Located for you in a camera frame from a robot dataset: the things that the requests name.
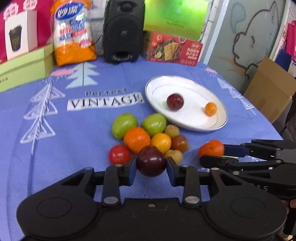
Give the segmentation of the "light green shoe box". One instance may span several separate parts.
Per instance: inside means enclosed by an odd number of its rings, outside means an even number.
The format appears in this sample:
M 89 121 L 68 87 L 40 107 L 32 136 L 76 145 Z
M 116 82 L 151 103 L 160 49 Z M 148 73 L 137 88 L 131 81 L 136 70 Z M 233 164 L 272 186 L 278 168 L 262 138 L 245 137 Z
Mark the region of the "light green shoe box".
M 53 44 L 1 63 L 1 92 L 49 76 L 56 65 Z

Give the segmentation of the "green gift box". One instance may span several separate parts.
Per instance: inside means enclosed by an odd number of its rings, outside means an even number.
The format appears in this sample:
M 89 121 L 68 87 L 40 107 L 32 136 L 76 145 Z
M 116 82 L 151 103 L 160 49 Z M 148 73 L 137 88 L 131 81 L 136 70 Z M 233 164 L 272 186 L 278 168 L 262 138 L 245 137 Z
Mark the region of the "green gift box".
M 208 10 L 208 1 L 145 1 L 144 31 L 198 41 Z

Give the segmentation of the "large orange mandarin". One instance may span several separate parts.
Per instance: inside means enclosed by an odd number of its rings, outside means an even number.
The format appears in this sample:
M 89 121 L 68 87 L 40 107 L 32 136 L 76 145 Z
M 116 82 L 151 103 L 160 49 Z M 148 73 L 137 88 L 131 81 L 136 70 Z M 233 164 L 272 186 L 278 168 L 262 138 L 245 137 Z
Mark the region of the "large orange mandarin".
M 198 158 L 204 155 L 222 157 L 224 152 L 225 148 L 222 142 L 219 140 L 211 140 L 199 148 Z

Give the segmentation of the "brown red plum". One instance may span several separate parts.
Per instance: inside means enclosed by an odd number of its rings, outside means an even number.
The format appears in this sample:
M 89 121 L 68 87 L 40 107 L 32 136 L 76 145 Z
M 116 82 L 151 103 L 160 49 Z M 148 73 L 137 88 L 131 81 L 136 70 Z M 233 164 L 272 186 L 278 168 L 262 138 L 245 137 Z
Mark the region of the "brown red plum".
M 190 143 L 183 135 L 175 136 L 171 139 L 171 149 L 179 150 L 182 153 L 186 152 L 190 147 Z

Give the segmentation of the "white ceramic plate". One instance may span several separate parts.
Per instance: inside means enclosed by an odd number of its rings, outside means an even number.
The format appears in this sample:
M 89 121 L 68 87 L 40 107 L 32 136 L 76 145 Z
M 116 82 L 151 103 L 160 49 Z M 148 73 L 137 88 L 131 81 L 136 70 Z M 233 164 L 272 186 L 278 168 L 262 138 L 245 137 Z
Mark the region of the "white ceramic plate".
M 172 111 L 167 106 L 167 98 L 173 93 L 181 95 L 184 106 Z M 152 108 L 179 127 L 196 132 L 211 132 L 227 124 L 228 111 L 223 102 L 206 87 L 184 77 L 162 75 L 152 78 L 145 86 L 145 96 Z M 217 113 L 208 116 L 205 106 L 213 102 Z

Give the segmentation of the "tan longan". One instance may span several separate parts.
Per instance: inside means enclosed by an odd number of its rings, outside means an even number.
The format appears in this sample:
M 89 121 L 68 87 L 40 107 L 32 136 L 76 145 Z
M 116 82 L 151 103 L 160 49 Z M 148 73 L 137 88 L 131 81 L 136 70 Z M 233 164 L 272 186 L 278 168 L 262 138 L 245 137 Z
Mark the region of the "tan longan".
M 165 153 L 165 157 L 168 158 L 168 157 L 171 157 L 173 158 L 173 160 L 175 161 L 175 163 L 180 166 L 181 163 L 183 162 L 183 154 L 181 151 L 179 150 L 168 150 L 166 153 Z
M 170 136 L 170 138 L 174 138 L 180 134 L 180 130 L 177 126 L 170 124 L 166 126 L 164 133 Z

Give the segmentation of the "orange paper cup pack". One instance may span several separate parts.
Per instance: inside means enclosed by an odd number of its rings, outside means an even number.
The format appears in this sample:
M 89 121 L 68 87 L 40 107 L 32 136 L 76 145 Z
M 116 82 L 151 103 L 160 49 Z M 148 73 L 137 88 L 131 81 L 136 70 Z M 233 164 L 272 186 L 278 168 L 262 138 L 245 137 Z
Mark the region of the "orange paper cup pack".
M 90 25 L 91 1 L 54 1 L 50 8 L 58 66 L 96 60 Z

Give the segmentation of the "dark red plum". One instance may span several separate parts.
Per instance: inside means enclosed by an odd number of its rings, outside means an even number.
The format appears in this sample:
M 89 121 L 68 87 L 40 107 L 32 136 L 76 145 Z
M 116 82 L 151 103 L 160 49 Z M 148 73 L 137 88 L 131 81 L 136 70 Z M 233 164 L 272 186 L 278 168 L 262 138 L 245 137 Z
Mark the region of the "dark red plum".
M 184 99 L 181 95 L 173 93 L 166 99 L 168 108 L 172 111 L 178 111 L 184 106 Z
M 137 155 L 137 169 L 147 177 L 156 177 L 167 167 L 164 154 L 155 146 L 145 146 Z

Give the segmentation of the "green fruit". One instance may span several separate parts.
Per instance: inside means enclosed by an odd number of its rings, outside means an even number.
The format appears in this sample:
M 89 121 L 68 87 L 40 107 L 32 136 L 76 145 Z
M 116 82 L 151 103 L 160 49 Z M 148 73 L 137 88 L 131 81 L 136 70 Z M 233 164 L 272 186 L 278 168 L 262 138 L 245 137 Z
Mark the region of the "green fruit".
M 166 118 L 160 114 L 151 114 L 142 122 L 142 128 L 147 131 L 150 137 L 157 133 L 162 133 L 167 126 Z
M 137 126 L 138 121 L 135 115 L 123 113 L 112 123 L 111 132 L 117 140 L 122 140 L 128 130 Z

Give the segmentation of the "red cherry tomato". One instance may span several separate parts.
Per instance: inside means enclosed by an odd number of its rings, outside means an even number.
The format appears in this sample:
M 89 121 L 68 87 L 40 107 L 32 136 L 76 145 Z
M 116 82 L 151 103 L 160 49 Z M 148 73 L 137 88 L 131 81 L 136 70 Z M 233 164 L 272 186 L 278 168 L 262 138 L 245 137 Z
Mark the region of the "red cherry tomato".
M 130 160 L 131 153 L 129 149 L 124 145 L 116 145 L 109 151 L 108 157 L 112 165 L 121 164 L 124 165 Z

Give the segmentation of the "dark red plum front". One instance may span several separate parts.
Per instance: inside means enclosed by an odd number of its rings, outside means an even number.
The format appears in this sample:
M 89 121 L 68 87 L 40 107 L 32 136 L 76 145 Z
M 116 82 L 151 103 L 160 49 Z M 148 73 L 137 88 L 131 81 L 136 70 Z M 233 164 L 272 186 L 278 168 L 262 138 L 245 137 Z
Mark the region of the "dark red plum front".
M 147 177 L 156 177 L 167 167 L 164 154 L 155 146 L 145 146 L 137 155 L 137 169 Z

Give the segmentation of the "white cup box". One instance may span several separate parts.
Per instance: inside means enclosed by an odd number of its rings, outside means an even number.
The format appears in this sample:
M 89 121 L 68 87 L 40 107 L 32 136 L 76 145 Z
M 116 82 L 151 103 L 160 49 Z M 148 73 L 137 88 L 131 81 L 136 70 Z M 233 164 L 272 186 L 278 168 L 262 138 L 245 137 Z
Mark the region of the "white cup box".
M 5 21 L 5 46 L 8 60 L 29 53 L 38 46 L 37 12 L 23 11 Z

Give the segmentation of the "small yellow orange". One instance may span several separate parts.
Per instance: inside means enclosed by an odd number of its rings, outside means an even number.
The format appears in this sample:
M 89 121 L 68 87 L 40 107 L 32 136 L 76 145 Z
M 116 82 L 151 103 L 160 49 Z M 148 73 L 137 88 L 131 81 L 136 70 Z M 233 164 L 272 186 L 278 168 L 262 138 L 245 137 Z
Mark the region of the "small yellow orange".
M 165 154 L 171 148 L 171 137 L 166 133 L 156 133 L 151 138 L 151 145 Z

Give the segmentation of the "small front orange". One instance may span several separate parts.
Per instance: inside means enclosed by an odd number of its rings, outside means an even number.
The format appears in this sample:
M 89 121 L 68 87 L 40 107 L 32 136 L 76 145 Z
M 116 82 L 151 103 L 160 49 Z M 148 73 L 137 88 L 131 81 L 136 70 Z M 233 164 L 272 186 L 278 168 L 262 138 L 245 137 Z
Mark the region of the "small front orange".
M 213 102 L 208 102 L 205 106 L 205 113 L 208 116 L 214 116 L 217 113 L 217 106 Z

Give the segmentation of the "red cracker box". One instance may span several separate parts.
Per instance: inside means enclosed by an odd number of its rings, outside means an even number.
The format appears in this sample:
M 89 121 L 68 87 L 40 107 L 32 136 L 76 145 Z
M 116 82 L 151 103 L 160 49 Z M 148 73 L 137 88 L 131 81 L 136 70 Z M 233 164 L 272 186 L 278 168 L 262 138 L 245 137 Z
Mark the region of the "red cracker box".
M 147 61 L 196 66 L 203 44 L 189 39 L 144 32 L 141 55 Z

